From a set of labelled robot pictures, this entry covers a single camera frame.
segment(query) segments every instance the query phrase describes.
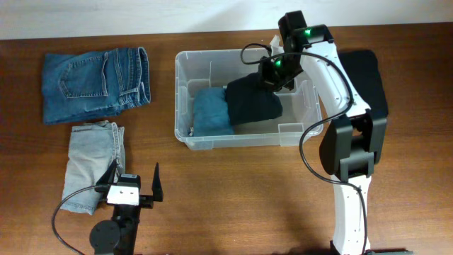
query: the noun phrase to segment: plastic storage bin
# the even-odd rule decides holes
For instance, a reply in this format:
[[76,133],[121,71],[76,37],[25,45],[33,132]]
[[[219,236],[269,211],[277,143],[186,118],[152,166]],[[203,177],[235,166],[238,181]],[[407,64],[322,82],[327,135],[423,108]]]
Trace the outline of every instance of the plastic storage bin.
[[[294,89],[276,92],[283,114],[274,120],[264,120],[234,126],[235,135],[191,137],[193,99],[200,89],[226,87],[235,79],[258,71],[258,65],[245,65],[239,58],[241,50],[185,51],[176,55],[175,136],[192,150],[219,147],[258,145],[294,146],[299,144],[304,128],[321,120],[318,94],[308,76],[301,73],[294,80]],[[248,49],[245,60],[268,56],[265,49]],[[307,139],[321,133],[320,125]]]

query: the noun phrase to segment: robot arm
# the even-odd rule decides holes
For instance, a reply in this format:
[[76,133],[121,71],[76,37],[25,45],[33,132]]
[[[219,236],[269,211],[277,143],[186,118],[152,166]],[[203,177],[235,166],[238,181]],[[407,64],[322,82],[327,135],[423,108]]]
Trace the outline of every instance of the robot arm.
[[[273,63],[275,73],[280,75],[276,79],[273,77],[277,84],[282,80],[286,85],[291,79],[291,74],[297,74],[302,70],[306,72],[315,84],[329,117],[344,111],[348,107],[350,97],[354,98],[350,110],[331,121],[319,152],[321,163],[332,180],[353,184],[361,190],[366,212],[368,187],[374,165],[380,158],[386,116],[373,111],[355,90],[338,59],[333,37],[325,25],[307,27],[302,12],[295,11],[287,13],[279,20],[279,28],[284,47],[279,48],[273,41],[271,43],[273,55],[282,53],[282,50],[284,53],[307,52],[320,55],[332,61],[349,83],[350,92],[338,70],[326,61],[312,56],[288,54],[277,58]],[[362,134],[353,136],[354,129]],[[363,215],[359,194],[350,186],[334,185],[333,189],[336,227],[331,242],[332,250],[335,254],[341,255],[361,254],[365,239],[366,215]],[[365,242],[368,250],[370,246],[368,239]]]

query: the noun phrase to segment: black mount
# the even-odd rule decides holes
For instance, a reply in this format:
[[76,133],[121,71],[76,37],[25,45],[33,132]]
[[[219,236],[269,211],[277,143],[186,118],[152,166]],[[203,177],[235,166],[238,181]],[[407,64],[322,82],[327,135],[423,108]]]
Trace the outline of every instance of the black mount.
[[[140,176],[134,174],[122,174],[117,183],[113,183],[116,175],[117,162],[114,160],[106,173],[99,179],[96,185],[103,185],[95,189],[103,194],[106,199],[111,186],[137,187],[140,190]],[[152,209],[154,202],[164,200],[161,180],[159,177],[159,163],[154,169],[152,184],[153,195],[139,195],[139,205],[114,205],[113,216],[110,220],[104,220],[96,224],[90,233],[90,243],[94,248],[94,254],[99,255],[133,255],[135,238],[140,222],[140,210]]]
[[[346,115],[332,120],[324,135],[319,156],[324,170],[340,181],[359,175],[371,176],[381,158],[387,118],[377,110],[349,118]],[[353,135],[353,130],[361,132]]]

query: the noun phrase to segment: wood grain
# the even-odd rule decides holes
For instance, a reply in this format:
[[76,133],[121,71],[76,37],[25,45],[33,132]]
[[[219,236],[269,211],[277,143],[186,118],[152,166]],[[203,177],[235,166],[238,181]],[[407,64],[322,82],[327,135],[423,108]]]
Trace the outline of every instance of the wood grain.
[[[332,28],[340,50],[369,48],[389,103],[382,160],[369,193],[375,249],[453,250],[453,24]],[[174,59],[182,50],[222,50],[269,41],[276,30],[0,41],[0,253],[70,254],[52,234],[72,125],[43,125],[40,72],[46,52],[79,54],[144,46],[150,105],[111,118],[125,126],[127,171],[151,193],[155,162],[165,201],[142,211],[136,253],[271,254],[327,248],[333,190],[302,165],[296,147],[191,152],[173,134]],[[306,144],[321,170],[322,135]],[[92,226],[111,216],[61,211],[57,228],[90,254]]]

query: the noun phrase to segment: black cable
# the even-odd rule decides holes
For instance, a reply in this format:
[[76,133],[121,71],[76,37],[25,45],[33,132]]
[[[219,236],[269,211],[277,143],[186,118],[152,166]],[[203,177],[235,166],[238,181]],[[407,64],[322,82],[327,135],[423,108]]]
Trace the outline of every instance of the black cable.
[[290,56],[290,55],[305,55],[305,56],[310,56],[310,57],[315,57],[317,59],[320,59],[320,60],[323,60],[324,62],[327,63],[327,65],[331,65],[336,71],[337,73],[340,75],[341,79],[343,80],[343,83],[345,84],[346,86],[346,89],[348,90],[348,94],[349,94],[349,101],[348,101],[348,105],[346,107],[345,110],[342,110],[341,112],[335,114],[335,115],[332,115],[331,117],[327,117],[323,120],[320,120],[316,123],[314,123],[313,125],[309,126],[305,131],[304,133],[302,133],[302,136],[300,137],[300,141],[299,141],[299,153],[300,153],[300,157],[302,158],[302,161],[304,162],[305,166],[307,167],[307,169],[313,174],[315,175],[317,178],[321,179],[322,181],[325,181],[327,183],[332,183],[332,184],[335,184],[335,185],[345,185],[345,186],[349,186],[351,188],[354,188],[356,191],[357,191],[357,194],[359,195],[359,198],[360,198],[360,204],[362,206],[362,213],[363,213],[363,229],[364,229],[364,232],[365,232],[365,236],[364,236],[364,241],[363,241],[363,248],[362,248],[362,255],[365,255],[365,251],[366,251],[366,248],[367,248],[367,239],[368,239],[368,226],[367,226],[367,209],[365,208],[365,199],[363,198],[363,194],[362,194],[362,189],[357,187],[356,185],[354,184],[351,184],[351,183],[346,183],[346,182],[342,182],[342,181],[334,181],[334,180],[331,180],[329,178],[326,178],[320,174],[318,174],[316,171],[314,171],[314,169],[310,166],[310,164],[308,163],[308,161],[306,160],[306,157],[305,157],[305,154],[304,154],[304,150],[303,150],[303,144],[304,144],[304,139],[305,137],[309,134],[309,132],[311,130],[313,130],[315,127],[319,126],[319,125],[322,125],[324,123],[327,123],[331,120],[335,120],[336,118],[339,118],[343,115],[345,115],[351,108],[352,106],[354,105],[354,97],[352,96],[352,90],[351,90],[351,87],[349,85],[349,82],[348,80],[346,79],[344,73],[341,71],[340,68],[338,68],[338,66],[333,63],[332,61],[330,61],[329,59],[327,59],[326,57],[323,57],[323,56],[320,56],[318,54],[313,54],[313,53],[309,53],[309,52],[286,52],[286,53],[280,53],[280,54],[276,54],[276,55],[273,55],[271,57],[266,57],[266,58],[263,58],[263,59],[260,59],[260,60],[257,60],[257,61],[252,61],[252,62],[246,62],[244,61],[243,59],[243,52],[250,46],[254,46],[254,45],[257,45],[257,44],[248,44],[246,45],[242,51],[241,51],[241,61],[244,63],[244,64],[260,64],[261,62],[264,62],[264,61],[268,61],[268,60],[272,60],[272,59],[275,59],[275,58],[278,58],[278,57],[283,57],[283,56]]
[[269,56],[270,56],[270,54],[272,52],[272,48],[269,45],[264,45],[264,44],[260,44],[260,43],[250,43],[247,46],[245,46],[244,49],[246,49],[247,47],[250,47],[250,46],[259,46],[259,47],[265,48],[268,51]]
[[55,211],[54,211],[54,214],[52,215],[52,230],[54,231],[54,234],[55,236],[57,237],[57,239],[64,245],[66,246],[68,249],[72,250],[73,252],[79,254],[79,255],[84,255],[81,251],[79,251],[78,249],[72,247],[70,244],[68,244],[66,241],[63,240],[63,238],[58,234],[58,231],[57,231],[57,228],[55,227],[55,218],[57,216],[57,213],[59,211],[59,209],[61,208],[61,206],[66,203],[70,198],[72,198],[73,196],[79,194],[79,193],[82,193],[84,191],[88,191],[88,190],[91,190],[93,188],[100,188],[100,187],[103,187],[102,185],[94,185],[94,186],[89,186],[89,187],[86,187],[86,188],[82,188],[82,189],[79,189],[78,191],[75,191],[73,192],[72,194],[68,195],[66,198],[64,198],[62,200],[62,202],[60,202],[57,206],[57,208],[55,208]]

